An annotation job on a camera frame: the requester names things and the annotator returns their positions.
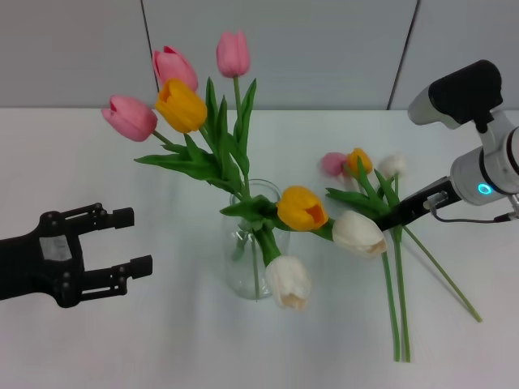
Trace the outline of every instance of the black cable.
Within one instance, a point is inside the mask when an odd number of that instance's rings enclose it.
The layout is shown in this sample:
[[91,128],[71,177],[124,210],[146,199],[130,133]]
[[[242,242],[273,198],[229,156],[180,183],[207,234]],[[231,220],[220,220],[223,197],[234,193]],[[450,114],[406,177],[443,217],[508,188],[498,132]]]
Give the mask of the black cable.
[[476,224],[494,224],[499,223],[499,221],[495,220],[476,220],[476,219],[444,219],[438,216],[438,212],[436,211],[436,207],[434,204],[429,203],[431,206],[431,214],[442,223],[476,223]]

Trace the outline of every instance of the gray wall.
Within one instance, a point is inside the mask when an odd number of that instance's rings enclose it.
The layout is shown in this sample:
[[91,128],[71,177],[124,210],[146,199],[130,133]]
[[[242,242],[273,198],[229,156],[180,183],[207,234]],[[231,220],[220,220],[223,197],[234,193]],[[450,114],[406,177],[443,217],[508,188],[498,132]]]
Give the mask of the gray wall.
[[144,0],[154,49],[176,45],[232,96],[215,48],[246,30],[264,109],[385,109],[416,0]]
[[157,93],[139,0],[2,0],[0,53],[0,106]]
[[405,109],[429,83],[472,62],[494,62],[504,108],[519,109],[519,0],[422,0],[392,109]]
[[212,76],[232,96],[215,48],[222,31],[243,28],[244,83],[258,78],[258,108],[404,109],[430,82],[485,58],[501,70],[504,107],[519,109],[517,0],[422,0],[393,89],[416,1],[3,0],[0,107],[102,106],[113,93],[151,105],[148,38],[183,51],[202,91]]

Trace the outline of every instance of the bouquet of tulips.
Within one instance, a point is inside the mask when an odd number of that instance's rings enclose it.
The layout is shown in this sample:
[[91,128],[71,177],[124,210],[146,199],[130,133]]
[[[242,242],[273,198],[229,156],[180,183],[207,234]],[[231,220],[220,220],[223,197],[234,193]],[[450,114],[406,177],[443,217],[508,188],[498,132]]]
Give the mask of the bouquet of tulips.
[[[267,285],[280,307],[302,310],[310,296],[311,279],[309,272],[298,258],[280,252],[272,233],[274,229],[311,232],[337,243],[340,247],[366,256],[374,257],[382,254],[384,269],[388,266],[384,234],[371,218],[387,212],[395,205],[398,201],[397,189],[396,191],[392,189],[390,181],[386,181],[379,174],[377,177],[380,179],[380,189],[378,192],[373,189],[367,179],[367,171],[372,169],[371,162],[362,152],[348,155],[347,160],[344,155],[342,159],[337,159],[335,155],[335,159],[333,156],[327,156],[324,160],[326,164],[330,160],[334,162],[340,160],[339,164],[334,165],[334,169],[339,173],[347,170],[364,188],[367,195],[339,193],[335,190],[330,190],[329,193],[331,197],[345,201],[360,213],[346,212],[337,222],[334,222],[328,218],[320,199],[302,186],[287,188],[277,203],[271,202],[262,195],[251,196],[247,140],[256,81],[251,83],[242,98],[239,77],[249,71],[251,64],[247,40],[242,32],[236,35],[224,32],[217,46],[218,69],[224,77],[232,79],[234,83],[237,119],[232,131],[228,129],[225,97],[223,96],[220,103],[217,103],[212,80],[208,79],[205,102],[201,100],[196,94],[197,75],[188,60],[177,49],[166,46],[162,52],[155,51],[152,64],[157,80],[161,84],[155,108],[174,130],[184,134],[185,144],[172,143],[164,135],[159,134],[156,131],[155,113],[146,104],[133,97],[111,96],[110,108],[102,110],[104,118],[117,132],[133,141],[142,142],[150,135],[154,135],[161,141],[164,151],[168,152],[144,156],[137,159],[137,162],[160,166],[184,173],[196,180],[206,181],[209,185],[225,190],[238,199],[237,203],[222,209],[221,213],[226,216],[238,216],[251,226],[251,233],[263,254]],[[193,131],[200,132],[210,152],[200,148],[191,138],[190,133]],[[396,229],[394,236],[400,240],[401,229],[400,232]],[[398,280],[403,302],[401,271]],[[404,318],[405,304],[401,306]],[[392,307],[392,320],[395,323],[394,306]],[[408,345],[406,331],[405,325],[405,338]]]

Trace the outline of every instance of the white table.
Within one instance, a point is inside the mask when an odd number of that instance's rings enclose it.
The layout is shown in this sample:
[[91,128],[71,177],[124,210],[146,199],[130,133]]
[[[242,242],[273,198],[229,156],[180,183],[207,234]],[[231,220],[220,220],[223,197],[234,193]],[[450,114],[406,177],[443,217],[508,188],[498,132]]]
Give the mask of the white table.
[[[519,112],[509,115],[519,123]],[[378,259],[356,258],[310,234],[293,234],[290,252],[308,265],[315,286],[307,311],[279,310],[271,300],[244,301],[219,275],[218,210],[229,196],[133,162],[161,152],[155,139],[122,138],[96,109],[3,109],[0,123],[1,237],[28,232],[45,211],[102,202],[109,210],[133,207],[136,224],[84,236],[87,269],[145,254],[154,259],[154,274],[129,281],[125,297],[69,310],[45,295],[0,302],[0,387],[517,385],[519,223],[440,224],[423,217],[412,224],[484,321],[472,319],[406,238],[413,363],[397,364]],[[163,121],[160,131],[182,140]],[[452,161],[479,143],[470,126],[416,127],[405,112],[263,111],[253,114],[250,145],[252,177],[280,188],[301,184],[324,196],[326,186],[339,187],[317,171],[325,152],[364,147],[380,160],[403,151],[411,165],[401,183],[407,195],[448,175]],[[266,147],[270,151],[261,155]],[[325,204],[338,215],[336,204]],[[503,200],[480,208],[457,204],[442,214],[488,218],[507,210]]]

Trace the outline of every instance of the tulip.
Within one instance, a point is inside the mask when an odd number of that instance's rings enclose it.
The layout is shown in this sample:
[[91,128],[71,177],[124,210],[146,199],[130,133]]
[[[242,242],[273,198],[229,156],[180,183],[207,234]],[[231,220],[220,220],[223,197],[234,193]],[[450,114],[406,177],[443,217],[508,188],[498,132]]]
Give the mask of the tulip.
[[335,221],[332,238],[339,247],[367,258],[388,249],[386,238],[375,222],[353,211],[346,211]]
[[251,56],[247,48],[247,39],[243,32],[234,35],[231,32],[221,34],[217,46],[217,65],[220,73],[232,79],[245,75],[251,67]]
[[164,86],[168,79],[181,79],[193,92],[198,89],[198,78],[193,66],[173,46],[164,46],[163,53],[155,50],[152,62],[161,86]]
[[407,173],[405,157],[400,153],[388,156],[380,162],[380,172],[386,178],[391,178],[397,174],[403,176]]
[[110,109],[102,109],[103,118],[122,136],[143,142],[157,127],[157,116],[142,101],[133,97],[110,97]]
[[159,92],[155,108],[176,131],[197,131],[208,116],[205,103],[180,79],[169,79]]
[[342,164],[346,162],[346,155],[341,152],[329,152],[321,160],[321,168],[325,174],[337,177],[342,173]]
[[282,255],[274,259],[267,266],[265,280],[280,308],[288,306],[301,311],[307,306],[310,275],[296,257]]
[[358,177],[358,158],[362,161],[366,174],[371,173],[373,171],[373,163],[371,162],[370,157],[367,156],[361,148],[355,148],[351,154],[346,156],[346,164],[352,173]]
[[319,197],[302,186],[291,186],[277,203],[280,220],[296,231],[319,229],[328,221]]

